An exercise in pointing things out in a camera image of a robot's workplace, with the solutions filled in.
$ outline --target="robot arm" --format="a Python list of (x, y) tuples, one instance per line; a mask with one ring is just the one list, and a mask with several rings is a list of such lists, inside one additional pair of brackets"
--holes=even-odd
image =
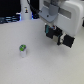
[(83, 5), (76, 0), (44, 0), (43, 4), (42, 12), (39, 12), (39, 16), (47, 24), (46, 36), (51, 39), (57, 36), (58, 45), (61, 44), (61, 37), (64, 36), (62, 43), (71, 47), (74, 36), (82, 27)]

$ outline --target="white tabletop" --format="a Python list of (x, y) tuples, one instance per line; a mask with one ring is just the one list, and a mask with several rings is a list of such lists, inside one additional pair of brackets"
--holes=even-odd
[(41, 20), (0, 24), (0, 84), (84, 84), (84, 28), (72, 48), (57, 46), (44, 31)]

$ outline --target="small green object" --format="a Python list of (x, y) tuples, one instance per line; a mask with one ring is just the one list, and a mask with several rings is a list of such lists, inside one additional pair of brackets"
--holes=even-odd
[(49, 26), (46, 27), (46, 34), (49, 32)]
[(21, 45), (19, 49), (20, 51), (24, 51), (26, 49), (26, 45)]

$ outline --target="white table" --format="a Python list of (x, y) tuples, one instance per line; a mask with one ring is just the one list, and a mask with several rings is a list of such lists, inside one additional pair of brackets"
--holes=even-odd
[(41, 20), (0, 24), (0, 84), (84, 84), (84, 28), (72, 48), (57, 46), (44, 30)]

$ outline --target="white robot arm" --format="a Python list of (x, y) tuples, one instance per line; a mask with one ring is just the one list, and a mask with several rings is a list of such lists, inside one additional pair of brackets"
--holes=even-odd
[[(64, 36), (62, 43), (71, 47), (74, 36), (82, 27), (84, 7), (79, 0), (44, 0), (39, 16), (47, 24), (46, 35), (48, 37), (53, 39), (53, 36), (57, 36), (58, 45), (60, 45), (61, 37)], [(50, 29), (53, 26), (56, 26), (57, 30)]]

